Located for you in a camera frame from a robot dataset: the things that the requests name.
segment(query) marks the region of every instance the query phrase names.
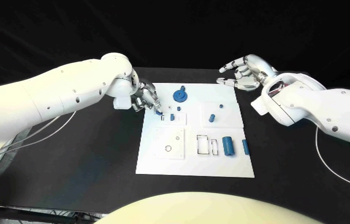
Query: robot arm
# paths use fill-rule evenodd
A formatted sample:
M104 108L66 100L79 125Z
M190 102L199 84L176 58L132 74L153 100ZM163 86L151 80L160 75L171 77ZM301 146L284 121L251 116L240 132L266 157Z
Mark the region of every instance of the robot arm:
M153 84L140 81L128 58L118 53L0 86L0 95L0 145L29 127L95 104L104 95L114 97L115 109L154 106L161 112Z
M217 83L246 91L264 85L252 106L261 115L269 113L274 119L289 126L302 118L311 120L328 135L350 141L350 90L327 90L321 83L301 73L279 73L255 55L248 55L220 68L220 72L238 66L238 79L217 79ZM246 66L251 75L240 76Z

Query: black curtain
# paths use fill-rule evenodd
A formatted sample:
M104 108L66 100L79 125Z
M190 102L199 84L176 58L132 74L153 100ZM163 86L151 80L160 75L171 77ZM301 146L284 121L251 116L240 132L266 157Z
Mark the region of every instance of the black curtain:
M348 22L348 0L3 0L0 83L119 52L132 66L207 69L256 54L350 87Z

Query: blue gear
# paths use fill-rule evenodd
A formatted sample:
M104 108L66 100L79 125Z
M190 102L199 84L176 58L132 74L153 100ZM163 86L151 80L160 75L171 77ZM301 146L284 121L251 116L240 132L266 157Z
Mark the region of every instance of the blue gear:
M186 88L184 88L184 86L181 86L181 89L177 90L177 91L174 92L174 94L173 94L173 99L174 99L179 103L184 102L186 99L187 99L187 93L184 92L184 90L186 90Z

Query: blue object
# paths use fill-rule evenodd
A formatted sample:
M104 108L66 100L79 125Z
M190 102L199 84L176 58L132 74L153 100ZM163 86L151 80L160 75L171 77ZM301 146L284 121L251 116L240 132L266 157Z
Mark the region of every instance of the blue object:
M243 148L245 148L245 154L249 155L249 149L248 149L248 143L246 140L242 140Z
M233 156L235 155L235 149L233 149L232 138L223 137L222 138L222 144L223 144L225 156Z
M174 99L179 103L184 102L186 99L187 99L187 93L184 92L184 90L186 90L186 88L184 88L184 86L181 86L180 90L177 90L177 91L174 92L174 94L173 94L173 99Z
M212 123L215 119L215 114L210 115L209 122Z

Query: black tabletop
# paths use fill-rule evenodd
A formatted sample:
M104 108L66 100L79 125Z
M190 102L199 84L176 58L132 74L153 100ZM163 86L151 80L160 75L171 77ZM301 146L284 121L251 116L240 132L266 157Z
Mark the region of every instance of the black tabletop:
M135 70L151 82L215 83L222 76L216 70ZM105 96L76 112L55 136L19 151L0 176L0 205L111 212L154 195L200 191L262 200L327 223L348 223L350 184L321 163L315 126L301 120L285 127L269 115L259 116L251 106L259 92L236 90L255 178L135 174L144 112L115 110ZM328 166L350 179L350 144L318 132L318 146Z

